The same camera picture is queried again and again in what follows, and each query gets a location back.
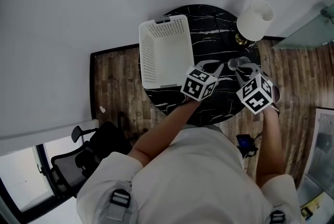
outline black marble table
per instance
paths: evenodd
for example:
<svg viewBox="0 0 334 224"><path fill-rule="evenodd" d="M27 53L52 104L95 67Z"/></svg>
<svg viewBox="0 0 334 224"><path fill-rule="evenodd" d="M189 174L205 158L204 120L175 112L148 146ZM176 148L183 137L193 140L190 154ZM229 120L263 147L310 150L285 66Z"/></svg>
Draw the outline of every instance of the black marble table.
<svg viewBox="0 0 334 224"><path fill-rule="evenodd" d="M233 38L236 17L226 10L209 5L188 5L172 10L164 17L180 14L188 18L195 65L204 60L220 60L225 64L214 93L202 102L188 124L203 126L225 121L244 107L236 95L240 87L235 72L228 68L228 61L246 56L260 65L257 45L249 42L241 48L236 44ZM205 71L212 73L219 64L206 65ZM185 99L180 89L145 89L145 92L163 113L169 114Z"/></svg>

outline hand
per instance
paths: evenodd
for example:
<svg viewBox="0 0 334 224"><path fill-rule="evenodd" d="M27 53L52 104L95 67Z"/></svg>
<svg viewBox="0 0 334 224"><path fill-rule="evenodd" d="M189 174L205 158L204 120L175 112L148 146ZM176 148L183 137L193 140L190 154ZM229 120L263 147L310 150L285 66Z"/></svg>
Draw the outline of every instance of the hand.
<svg viewBox="0 0 334 224"><path fill-rule="evenodd" d="M191 103L193 105L197 105L197 107L200 106L200 104L202 103L202 101L196 101L194 100L193 98L189 97L186 95L186 100L185 100L186 103Z"/></svg>

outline white plastic basket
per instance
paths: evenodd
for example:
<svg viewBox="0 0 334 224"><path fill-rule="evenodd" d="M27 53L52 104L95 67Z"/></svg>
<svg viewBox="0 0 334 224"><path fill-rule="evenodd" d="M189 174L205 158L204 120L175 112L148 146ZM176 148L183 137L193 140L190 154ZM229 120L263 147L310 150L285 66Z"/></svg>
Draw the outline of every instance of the white plastic basket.
<svg viewBox="0 0 334 224"><path fill-rule="evenodd" d="M139 26L141 82L146 89L181 86L194 65L185 15L143 22Z"/></svg>

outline table lamp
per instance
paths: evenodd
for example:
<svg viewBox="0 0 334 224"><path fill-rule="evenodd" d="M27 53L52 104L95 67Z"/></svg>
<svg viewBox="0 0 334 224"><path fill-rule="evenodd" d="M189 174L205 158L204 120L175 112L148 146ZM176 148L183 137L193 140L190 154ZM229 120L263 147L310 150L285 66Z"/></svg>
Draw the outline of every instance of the table lamp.
<svg viewBox="0 0 334 224"><path fill-rule="evenodd" d="M253 0L252 4L241 13L236 21L238 32L235 40L239 45L245 45L248 40L261 40L273 20L271 6L262 0Z"/></svg>

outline black mesh chair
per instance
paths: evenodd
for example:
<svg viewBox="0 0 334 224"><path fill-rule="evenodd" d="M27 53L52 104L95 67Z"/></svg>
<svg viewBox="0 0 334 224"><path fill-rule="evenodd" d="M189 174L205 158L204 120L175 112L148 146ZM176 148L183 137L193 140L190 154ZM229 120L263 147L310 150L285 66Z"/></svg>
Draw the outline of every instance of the black mesh chair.
<svg viewBox="0 0 334 224"><path fill-rule="evenodd" d="M51 158L52 169L48 173L48 177L59 197L76 197L102 159L113 151L125 155L131 151L132 146L122 132L120 116L118 119L120 128L111 122L105 122L100 128L88 131L83 131L79 126L76 126L72 132L73 142L91 132L95 132L95 134L78 149Z"/></svg>

